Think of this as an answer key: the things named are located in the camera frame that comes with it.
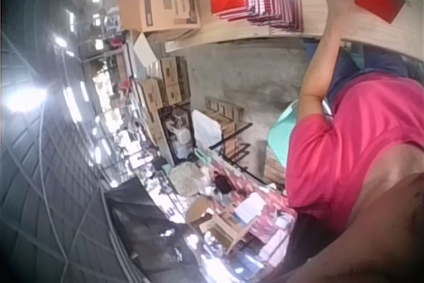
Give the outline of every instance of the blue jeans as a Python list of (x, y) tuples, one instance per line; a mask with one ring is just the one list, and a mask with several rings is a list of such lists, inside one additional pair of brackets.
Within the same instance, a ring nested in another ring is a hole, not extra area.
[[(309, 61), (312, 60), (318, 44), (319, 41), (317, 40), (303, 39), (303, 45), (305, 46)], [(338, 92), (340, 92), (349, 81), (359, 76), (372, 72), (385, 72), (403, 78), (408, 77), (407, 65), (400, 54), (367, 45), (363, 46), (363, 51), (364, 69), (361, 70), (350, 54), (345, 49), (340, 48), (333, 78), (327, 92), (327, 101), (331, 108), (333, 108), (333, 103), (335, 102)]]

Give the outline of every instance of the stacked boxes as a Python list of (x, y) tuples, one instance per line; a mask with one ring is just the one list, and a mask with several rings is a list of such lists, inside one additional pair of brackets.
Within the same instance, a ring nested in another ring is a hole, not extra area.
[(163, 58), (149, 65), (149, 78), (159, 81), (164, 104), (167, 106), (190, 100), (187, 63), (181, 57)]
[(144, 127), (158, 146), (165, 139), (158, 110), (190, 100), (187, 64), (180, 57), (164, 58), (149, 65), (147, 75), (134, 86), (142, 103)]

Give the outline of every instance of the person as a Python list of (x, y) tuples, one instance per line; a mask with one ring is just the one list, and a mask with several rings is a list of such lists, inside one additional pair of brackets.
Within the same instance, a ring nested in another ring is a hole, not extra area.
[(119, 93), (120, 100), (126, 101), (129, 93), (133, 90), (134, 76), (130, 76), (125, 81), (122, 81), (120, 84), (115, 84), (113, 86), (113, 93)]
[(360, 70), (340, 49), (354, 0), (327, 4), (290, 138), (297, 221), (261, 282), (424, 282), (424, 89), (401, 56), (378, 48), (364, 46)]

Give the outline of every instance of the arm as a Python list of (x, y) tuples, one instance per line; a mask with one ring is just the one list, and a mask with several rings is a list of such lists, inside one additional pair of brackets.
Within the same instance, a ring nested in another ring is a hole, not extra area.
[(300, 90), (298, 120), (311, 114), (323, 114), (321, 104), (333, 78), (343, 27), (348, 23), (354, 0), (327, 0), (327, 4), (329, 14), (323, 37)]
[(341, 34), (340, 21), (327, 21), (323, 37), (303, 78), (298, 121), (310, 114), (323, 114), (322, 102), (333, 78)]

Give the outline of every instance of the skin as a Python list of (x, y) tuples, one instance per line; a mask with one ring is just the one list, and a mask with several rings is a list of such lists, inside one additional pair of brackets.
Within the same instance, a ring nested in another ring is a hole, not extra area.
[[(343, 27), (354, 7), (354, 0), (327, 3), (327, 26), (303, 80), (298, 120), (323, 114)], [(411, 276), (422, 275), (424, 264), (423, 172), (424, 152), (416, 145), (396, 145), (380, 154), (367, 173), (348, 229), (288, 282), (415, 282)]]

